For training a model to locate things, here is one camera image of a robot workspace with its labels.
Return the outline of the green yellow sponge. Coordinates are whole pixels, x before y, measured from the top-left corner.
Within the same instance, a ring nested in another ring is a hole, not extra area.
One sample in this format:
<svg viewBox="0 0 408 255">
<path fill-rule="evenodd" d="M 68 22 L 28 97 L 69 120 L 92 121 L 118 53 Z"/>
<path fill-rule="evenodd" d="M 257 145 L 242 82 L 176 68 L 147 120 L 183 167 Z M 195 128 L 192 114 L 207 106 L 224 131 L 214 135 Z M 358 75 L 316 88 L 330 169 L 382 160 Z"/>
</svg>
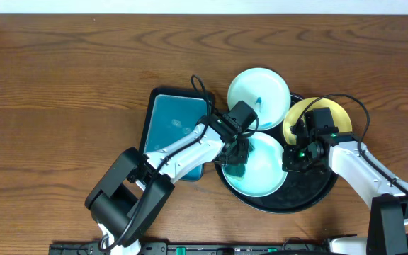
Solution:
<svg viewBox="0 0 408 255">
<path fill-rule="evenodd" d="M 230 164 L 226 167 L 227 175 L 231 176 L 234 179 L 242 180 L 246 173 L 245 164 Z"/>
</svg>

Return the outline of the light blue plate bottom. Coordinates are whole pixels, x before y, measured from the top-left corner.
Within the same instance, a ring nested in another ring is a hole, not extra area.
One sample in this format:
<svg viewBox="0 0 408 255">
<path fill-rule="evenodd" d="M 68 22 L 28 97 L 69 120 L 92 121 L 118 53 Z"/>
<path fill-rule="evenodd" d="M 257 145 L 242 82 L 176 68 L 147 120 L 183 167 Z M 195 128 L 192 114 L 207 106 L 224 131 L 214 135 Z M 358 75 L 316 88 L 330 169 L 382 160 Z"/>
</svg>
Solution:
<svg viewBox="0 0 408 255">
<path fill-rule="evenodd" d="M 255 132 L 250 138 L 250 151 L 246 173 L 242 180 L 227 175 L 226 167 L 222 172 L 229 186 L 236 192 L 249 197 L 263 197 L 276 192 L 285 182 L 287 172 L 282 170 L 284 148 L 270 135 Z"/>
</svg>

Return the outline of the yellow plate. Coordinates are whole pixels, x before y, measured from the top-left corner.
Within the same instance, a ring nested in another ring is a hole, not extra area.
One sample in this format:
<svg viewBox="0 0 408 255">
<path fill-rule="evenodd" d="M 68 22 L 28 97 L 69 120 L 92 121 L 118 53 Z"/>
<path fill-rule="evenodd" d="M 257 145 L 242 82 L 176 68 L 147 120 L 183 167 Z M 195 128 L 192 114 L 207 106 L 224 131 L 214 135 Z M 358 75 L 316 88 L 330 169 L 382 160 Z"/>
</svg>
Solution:
<svg viewBox="0 0 408 255">
<path fill-rule="evenodd" d="M 293 126 L 301 112 L 317 97 L 303 99 L 290 107 L 283 120 L 283 136 L 287 145 L 296 145 L 296 136 L 292 133 L 290 127 Z M 352 123 L 348 113 L 337 102 L 323 98 L 322 100 L 311 105 L 307 111 L 314 110 L 315 108 L 329 108 L 335 126 L 338 127 L 339 132 L 352 131 Z"/>
</svg>

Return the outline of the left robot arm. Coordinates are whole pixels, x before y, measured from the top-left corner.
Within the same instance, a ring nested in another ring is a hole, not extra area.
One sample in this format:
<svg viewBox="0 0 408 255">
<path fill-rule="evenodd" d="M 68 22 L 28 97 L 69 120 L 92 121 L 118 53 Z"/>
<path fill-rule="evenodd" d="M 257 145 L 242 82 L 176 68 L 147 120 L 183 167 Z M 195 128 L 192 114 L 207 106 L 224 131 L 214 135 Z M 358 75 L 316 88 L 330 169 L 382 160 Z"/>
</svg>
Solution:
<svg viewBox="0 0 408 255">
<path fill-rule="evenodd" d="M 157 151 L 122 152 L 84 202 L 103 236 L 103 254 L 136 254 L 140 237 L 152 225 L 172 194 L 175 183 L 199 165 L 218 158 L 246 141 L 255 114 L 205 115 L 185 137 Z"/>
</svg>

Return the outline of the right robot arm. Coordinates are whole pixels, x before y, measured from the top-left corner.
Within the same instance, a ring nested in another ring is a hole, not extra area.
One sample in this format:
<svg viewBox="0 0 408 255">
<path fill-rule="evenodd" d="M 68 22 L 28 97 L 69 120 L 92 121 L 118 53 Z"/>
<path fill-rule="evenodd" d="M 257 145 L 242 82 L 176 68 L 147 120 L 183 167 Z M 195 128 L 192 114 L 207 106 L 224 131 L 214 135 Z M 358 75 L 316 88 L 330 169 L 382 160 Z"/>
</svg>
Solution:
<svg viewBox="0 0 408 255">
<path fill-rule="evenodd" d="M 342 177 L 370 210 L 367 237 L 336 237 L 330 254 L 408 254 L 408 183 L 381 164 L 351 132 L 285 146 L 283 170 L 322 168 Z"/>
</svg>

